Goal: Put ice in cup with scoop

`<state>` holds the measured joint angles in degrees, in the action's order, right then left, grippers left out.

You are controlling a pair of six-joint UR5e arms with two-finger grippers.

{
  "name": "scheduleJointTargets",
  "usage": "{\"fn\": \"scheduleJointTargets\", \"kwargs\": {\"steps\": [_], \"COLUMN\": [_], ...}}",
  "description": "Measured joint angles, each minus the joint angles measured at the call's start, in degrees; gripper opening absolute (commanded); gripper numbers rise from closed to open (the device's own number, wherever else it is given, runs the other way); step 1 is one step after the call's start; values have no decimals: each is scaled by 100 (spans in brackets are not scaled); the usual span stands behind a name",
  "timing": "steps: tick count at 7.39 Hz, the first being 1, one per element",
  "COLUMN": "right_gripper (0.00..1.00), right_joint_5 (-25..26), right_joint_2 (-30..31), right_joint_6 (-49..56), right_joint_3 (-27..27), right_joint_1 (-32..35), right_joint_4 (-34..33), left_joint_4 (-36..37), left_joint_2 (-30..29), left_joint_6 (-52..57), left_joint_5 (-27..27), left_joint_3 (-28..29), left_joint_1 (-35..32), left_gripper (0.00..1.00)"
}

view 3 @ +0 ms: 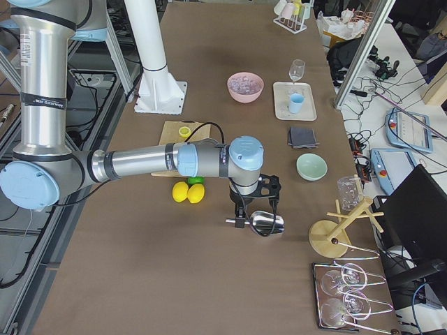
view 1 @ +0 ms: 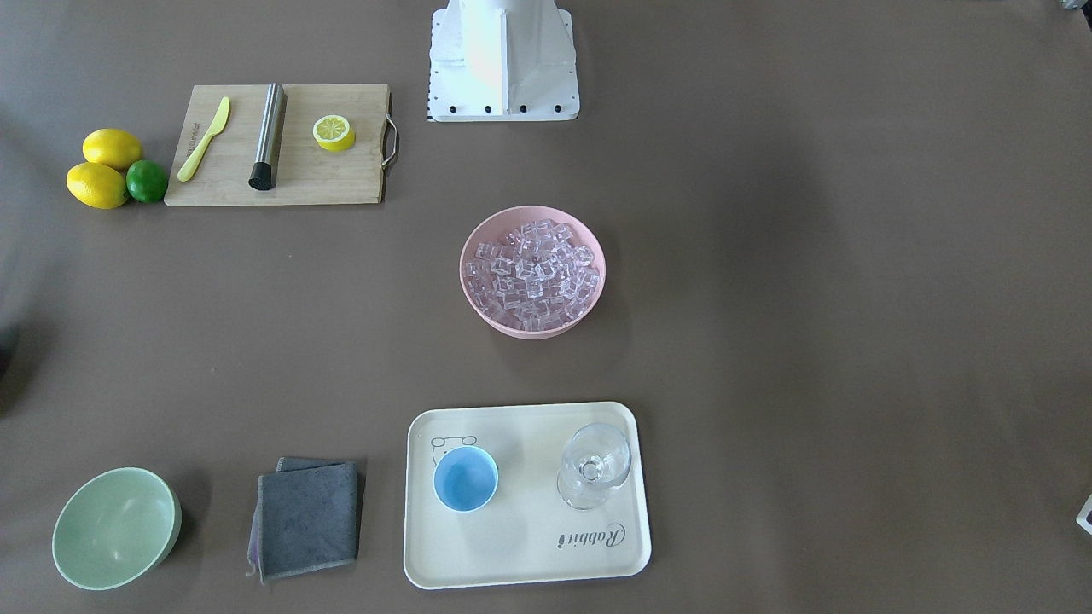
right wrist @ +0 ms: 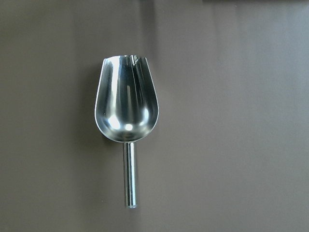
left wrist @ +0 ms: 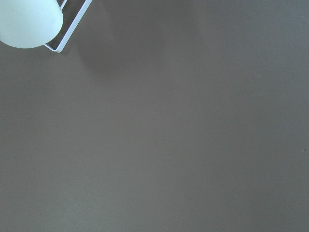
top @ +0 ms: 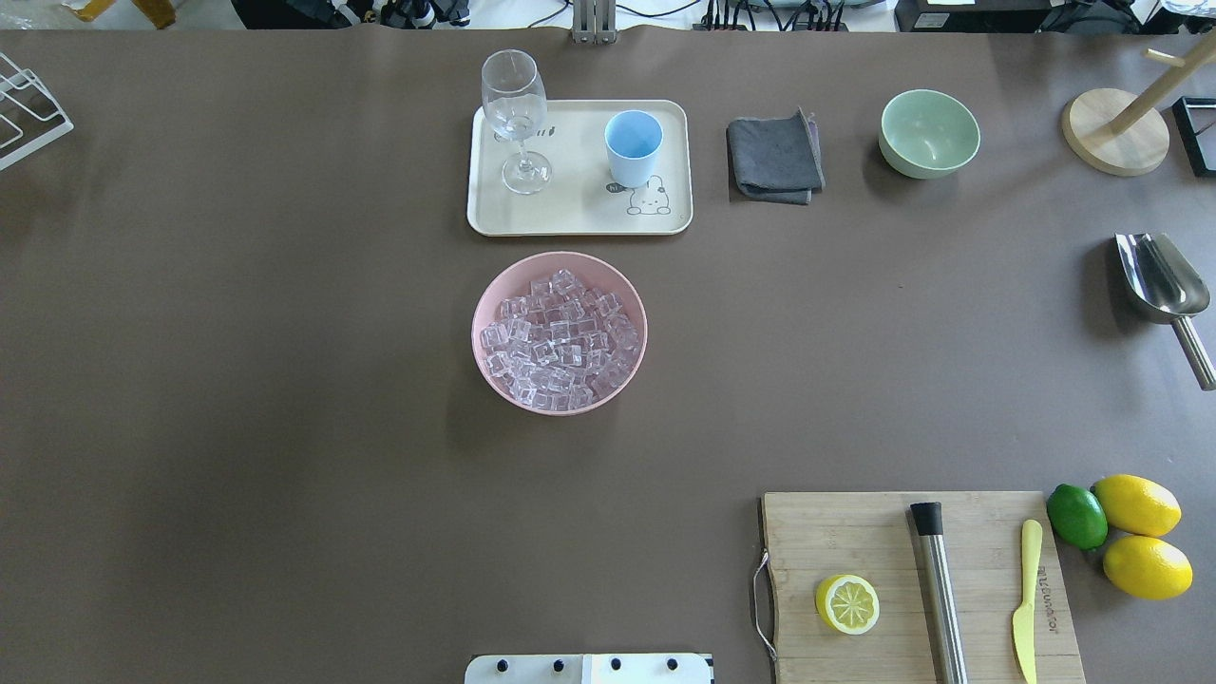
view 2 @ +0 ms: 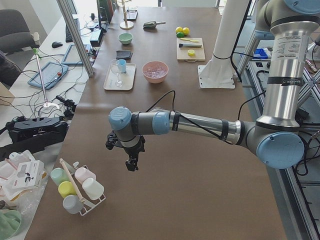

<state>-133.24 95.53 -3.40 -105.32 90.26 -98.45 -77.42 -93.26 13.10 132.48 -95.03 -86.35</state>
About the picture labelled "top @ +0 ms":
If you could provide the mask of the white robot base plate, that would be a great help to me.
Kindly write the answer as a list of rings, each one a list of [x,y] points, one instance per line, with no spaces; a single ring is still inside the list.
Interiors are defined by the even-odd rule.
[[[713,657],[702,654],[483,655],[465,667],[465,683],[713,683]]]

